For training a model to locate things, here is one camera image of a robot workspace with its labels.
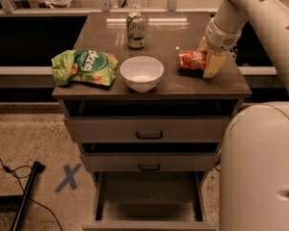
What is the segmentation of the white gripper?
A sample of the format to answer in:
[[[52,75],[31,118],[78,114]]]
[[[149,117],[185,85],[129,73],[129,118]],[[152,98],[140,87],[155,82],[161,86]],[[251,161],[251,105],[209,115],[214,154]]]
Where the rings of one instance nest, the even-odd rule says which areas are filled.
[[[226,60],[226,55],[222,51],[233,48],[240,36],[240,32],[228,33],[220,29],[215,23],[214,18],[209,20],[205,29],[205,35],[201,38],[197,50],[207,52],[209,48],[212,51],[220,53],[207,53],[206,64],[203,70],[204,79],[211,79],[217,74]]]

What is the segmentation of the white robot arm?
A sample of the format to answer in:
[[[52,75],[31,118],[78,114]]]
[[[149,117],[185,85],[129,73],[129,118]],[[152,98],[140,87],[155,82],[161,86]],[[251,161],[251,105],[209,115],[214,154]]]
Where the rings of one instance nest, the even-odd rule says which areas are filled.
[[[228,49],[250,23],[289,94],[289,8],[280,0],[223,0],[205,37]],[[250,106],[222,143],[220,231],[289,231],[289,101]]]

